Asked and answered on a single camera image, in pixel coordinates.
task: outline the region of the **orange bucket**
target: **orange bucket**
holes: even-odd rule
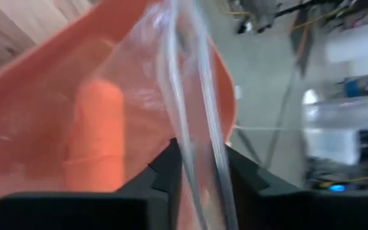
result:
[[[103,0],[0,71],[0,197],[23,191],[112,192],[169,144],[174,134],[166,113],[131,101],[122,80],[92,77],[147,4]],[[221,128],[228,139],[236,117],[233,83],[216,50],[214,58]],[[123,65],[132,62],[126,58]],[[132,69],[132,75],[140,71]],[[158,90],[156,82],[137,78],[136,87]],[[161,94],[153,98],[162,101]]]

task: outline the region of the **blue light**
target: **blue light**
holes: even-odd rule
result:
[[[332,192],[344,192],[346,187],[344,185],[332,185],[329,187],[329,190]]]

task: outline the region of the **wooden wall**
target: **wooden wall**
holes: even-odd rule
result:
[[[52,36],[95,0],[0,0],[0,67]]]

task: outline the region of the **white container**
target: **white container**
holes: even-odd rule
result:
[[[358,130],[305,129],[310,157],[355,165],[360,160]]]
[[[368,96],[303,105],[303,127],[368,130]]]
[[[368,58],[368,25],[330,34],[326,58],[331,63]]]

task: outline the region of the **gray floor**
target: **gray floor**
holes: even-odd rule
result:
[[[301,186],[303,175],[300,102],[303,83],[293,68],[295,58],[286,30],[294,15],[276,21],[273,29],[254,36],[236,35],[237,21],[219,11],[216,0],[201,0],[211,36],[233,76],[241,87],[238,100],[238,121],[245,127],[262,128],[245,130],[260,159],[268,159],[269,145],[280,113],[282,99],[292,76],[295,77],[291,96],[287,101],[282,130],[275,145],[269,171]],[[234,132],[233,148],[247,157],[250,155]]]

